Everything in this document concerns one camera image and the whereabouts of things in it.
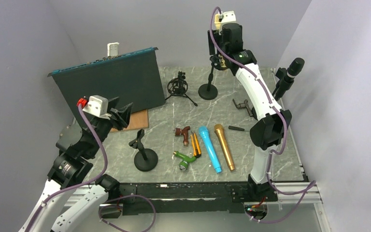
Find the cream microphone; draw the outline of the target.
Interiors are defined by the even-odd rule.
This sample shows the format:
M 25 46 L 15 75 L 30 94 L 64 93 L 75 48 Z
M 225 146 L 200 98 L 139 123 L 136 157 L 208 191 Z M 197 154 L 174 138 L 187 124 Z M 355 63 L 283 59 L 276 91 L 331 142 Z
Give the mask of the cream microphone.
M 220 21 L 221 21 L 220 20 L 220 13 L 217 13 L 214 16 L 214 25 L 215 25 L 216 30 L 219 30 L 220 29 L 220 25 L 221 25 Z M 221 69 L 222 70 L 226 70 L 227 67 L 225 65 L 225 61 L 223 59 L 223 56 L 220 53 L 218 53 L 218 57 L 220 58 L 220 67 L 221 67 Z

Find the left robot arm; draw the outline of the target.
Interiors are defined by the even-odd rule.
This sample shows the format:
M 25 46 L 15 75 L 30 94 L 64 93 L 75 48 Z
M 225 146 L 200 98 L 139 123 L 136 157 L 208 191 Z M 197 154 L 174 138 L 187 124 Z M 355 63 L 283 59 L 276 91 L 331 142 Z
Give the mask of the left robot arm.
M 59 156 L 54 160 L 45 183 L 45 190 L 51 187 L 53 192 L 42 194 L 20 231 L 38 232 L 48 229 L 49 216 L 54 216 L 54 205 L 59 199 L 87 184 L 84 179 L 93 167 L 89 160 L 98 151 L 102 152 L 104 167 L 90 182 L 96 181 L 105 173 L 108 160 L 103 142 L 111 129 L 120 131 L 130 121 L 132 103 L 118 109 L 118 102 L 118 97 L 106 99 L 99 95 L 78 101 L 77 109 L 85 126 L 74 124 L 61 132 L 56 143 Z

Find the black clip mic stand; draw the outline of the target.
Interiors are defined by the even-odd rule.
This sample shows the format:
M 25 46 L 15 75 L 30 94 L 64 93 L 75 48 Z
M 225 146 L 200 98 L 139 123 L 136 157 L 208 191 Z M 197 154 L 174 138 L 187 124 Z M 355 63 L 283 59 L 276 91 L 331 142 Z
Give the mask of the black clip mic stand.
M 272 93 L 272 96 L 276 101 L 283 97 L 286 91 L 288 91 L 291 85 L 294 82 L 294 79 L 288 76 L 288 72 L 286 68 L 278 68 L 275 76 L 278 79 L 276 83 L 275 90 Z

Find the blue microphone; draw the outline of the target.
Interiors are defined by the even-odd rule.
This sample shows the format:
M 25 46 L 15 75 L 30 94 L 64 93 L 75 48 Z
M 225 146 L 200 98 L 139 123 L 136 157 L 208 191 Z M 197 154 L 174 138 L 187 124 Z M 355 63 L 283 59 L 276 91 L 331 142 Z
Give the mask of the blue microphone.
M 199 127 L 199 134 L 203 140 L 203 143 L 206 147 L 208 156 L 212 162 L 212 166 L 217 174 L 222 172 L 222 168 L 219 162 L 219 159 L 217 157 L 217 154 L 215 152 L 213 143 L 210 138 L 209 130 L 206 126 Z

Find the black microphone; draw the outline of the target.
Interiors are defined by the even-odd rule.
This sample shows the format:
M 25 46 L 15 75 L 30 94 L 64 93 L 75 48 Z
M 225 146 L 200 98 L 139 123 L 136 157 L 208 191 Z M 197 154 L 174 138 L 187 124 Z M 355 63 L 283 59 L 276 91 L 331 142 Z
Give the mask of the black microphone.
M 303 58 L 295 58 L 288 68 L 278 68 L 275 76 L 278 78 L 272 95 L 276 101 L 280 100 L 295 81 L 295 77 L 302 71 L 305 64 Z

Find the black shock mount stand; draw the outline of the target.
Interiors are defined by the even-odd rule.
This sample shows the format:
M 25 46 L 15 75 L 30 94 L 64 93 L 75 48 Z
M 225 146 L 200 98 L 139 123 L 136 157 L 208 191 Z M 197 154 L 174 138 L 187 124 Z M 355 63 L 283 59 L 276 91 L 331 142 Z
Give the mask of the black shock mount stand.
M 208 83 L 201 85 L 198 89 L 199 96 L 204 100 L 213 100 L 218 95 L 217 88 L 212 84 L 214 79 L 214 69 L 219 71 L 227 69 L 222 55 L 212 55 L 210 56 L 210 61 L 211 71 L 208 75 Z

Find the black round base stand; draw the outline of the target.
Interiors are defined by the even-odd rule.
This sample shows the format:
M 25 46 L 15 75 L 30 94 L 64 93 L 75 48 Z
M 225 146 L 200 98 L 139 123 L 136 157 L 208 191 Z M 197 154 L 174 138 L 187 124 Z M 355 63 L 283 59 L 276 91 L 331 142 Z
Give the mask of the black round base stand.
M 128 143 L 133 149 L 137 149 L 138 152 L 134 157 L 135 167 L 142 172 L 149 172 L 157 166 L 158 155 L 157 153 L 149 148 L 145 148 L 141 139 L 144 137 L 144 129 L 137 131 L 136 138 Z

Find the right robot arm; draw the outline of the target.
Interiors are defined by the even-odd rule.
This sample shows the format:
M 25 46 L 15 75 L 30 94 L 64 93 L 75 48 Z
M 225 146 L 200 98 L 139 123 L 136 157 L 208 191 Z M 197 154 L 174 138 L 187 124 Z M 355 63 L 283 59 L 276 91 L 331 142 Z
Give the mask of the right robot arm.
M 292 114 L 283 110 L 271 95 L 254 54 L 243 47 L 242 31 L 237 23 L 226 23 L 220 30 L 209 29 L 209 48 L 211 55 L 222 56 L 225 66 L 245 89 L 256 113 L 257 123 L 250 129 L 255 157 L 247 195 L 258 201 L 272 188 L 272 156 L 281 155 L 285 150 Z

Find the gold brown microphone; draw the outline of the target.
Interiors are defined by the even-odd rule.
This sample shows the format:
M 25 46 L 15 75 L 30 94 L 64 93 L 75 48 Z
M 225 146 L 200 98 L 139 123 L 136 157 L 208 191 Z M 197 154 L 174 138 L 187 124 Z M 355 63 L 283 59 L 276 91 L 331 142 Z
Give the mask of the gold brown microphone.
M 225 158 L 226 164 L 228 166 L 228 169 L 231 172 L 235 171 L 236 167 L 235 167 L 235 163 L 234 163 L 234 160 L 233 160 L 232 153 L 231 153 L 231 151 L 229 149 L 229 145 L 227 143 L 224 127 L 221 124 L 215 124 L 214 125 L 214 132 L 215 132 L 216 136 L 218 137 L 218 140 L 219 140 L 221 149 L 223 151 L 224 158 Z

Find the black tripod shock mount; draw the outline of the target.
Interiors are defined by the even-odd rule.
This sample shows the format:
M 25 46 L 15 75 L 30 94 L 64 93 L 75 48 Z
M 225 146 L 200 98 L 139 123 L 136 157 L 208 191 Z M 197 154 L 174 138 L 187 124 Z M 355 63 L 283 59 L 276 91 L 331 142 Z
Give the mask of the black tripod shock mount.
M 169 99 L 170 97 L 184 97 L 189 99 L 195 106 L 198 106 L 196 102 L 194 102 L 187 94 L 188 91 L 188 83 L 186 82 L 186 73 L 179 71 L 177 77 L 171 79 L 167 84 L 167 91 L 168 97 L 165 100 Z

